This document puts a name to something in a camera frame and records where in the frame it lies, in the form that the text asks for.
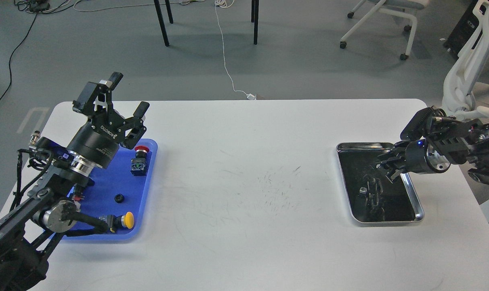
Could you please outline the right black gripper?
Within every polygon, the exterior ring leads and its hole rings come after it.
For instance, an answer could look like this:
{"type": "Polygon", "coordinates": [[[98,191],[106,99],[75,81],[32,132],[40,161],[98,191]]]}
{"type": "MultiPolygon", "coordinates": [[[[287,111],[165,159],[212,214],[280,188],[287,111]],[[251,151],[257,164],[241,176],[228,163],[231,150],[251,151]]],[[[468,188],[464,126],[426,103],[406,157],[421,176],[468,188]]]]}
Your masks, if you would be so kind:
{"type": "Polygon", "coordinates": [[[386,169],[385,176],[390,182],[396,182],[404,173],[432,173],[427,149],[428,144],[423,139],[397,142],[394,149],[377,157],[376,168],[386,169]]]}

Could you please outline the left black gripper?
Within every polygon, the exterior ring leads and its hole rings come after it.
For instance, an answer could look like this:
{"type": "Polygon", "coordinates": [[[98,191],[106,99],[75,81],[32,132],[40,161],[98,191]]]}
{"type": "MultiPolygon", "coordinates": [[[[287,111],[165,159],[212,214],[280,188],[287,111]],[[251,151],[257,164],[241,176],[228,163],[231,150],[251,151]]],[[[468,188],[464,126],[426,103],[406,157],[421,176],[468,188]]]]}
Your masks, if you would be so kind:
{"type": "Polygon", "coordinates": [[[150,104],[141,101],[131,118],[123,118],[114,108],[111,92],[123,78],[113,72],[108,80],[88,82],[76,101],[73,111],[83,114],[88,121],[80,127],[67,150],[107,168],[120,147],[133,149],[147,128],[143,118],[150,104]]]}

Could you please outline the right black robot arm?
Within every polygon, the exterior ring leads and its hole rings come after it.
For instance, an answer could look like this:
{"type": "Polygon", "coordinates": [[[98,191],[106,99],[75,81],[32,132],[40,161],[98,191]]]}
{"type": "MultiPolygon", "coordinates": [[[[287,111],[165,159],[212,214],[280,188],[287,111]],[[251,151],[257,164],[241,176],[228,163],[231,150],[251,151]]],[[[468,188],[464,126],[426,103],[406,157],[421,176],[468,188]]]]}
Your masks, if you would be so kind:
{"type": "Polygon", "coordinates": [[[399,142],[372,165],[391,182],[404,173],[445,173],[453,164],[472,165],[468,175],[489,185],[489,123],[459,121],[436,107],[419,110],[399,142]]]}

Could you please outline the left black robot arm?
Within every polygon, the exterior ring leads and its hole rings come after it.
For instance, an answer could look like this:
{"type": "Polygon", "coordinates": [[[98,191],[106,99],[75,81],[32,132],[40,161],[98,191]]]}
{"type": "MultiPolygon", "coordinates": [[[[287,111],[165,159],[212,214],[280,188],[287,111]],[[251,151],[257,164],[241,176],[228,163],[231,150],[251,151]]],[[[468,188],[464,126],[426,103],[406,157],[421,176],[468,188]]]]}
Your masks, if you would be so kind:
{"type": "Polygon", "coordinates": [[[79,212],[69,192],[92,185],[94,168],[107,168],[120,147],[133,149],[146,132],[141,102],[132,117],[114,108],[111,93],[123,78],[88,82],[73,110],[87,117],[67,147],[35,133],[28,150],[39,174],[24,188],[17,184],[10,211],[0,219],[0,291],[26,291],[46,278],[48,258],[64,236],[102,234],[110,221],[79,212]]]}

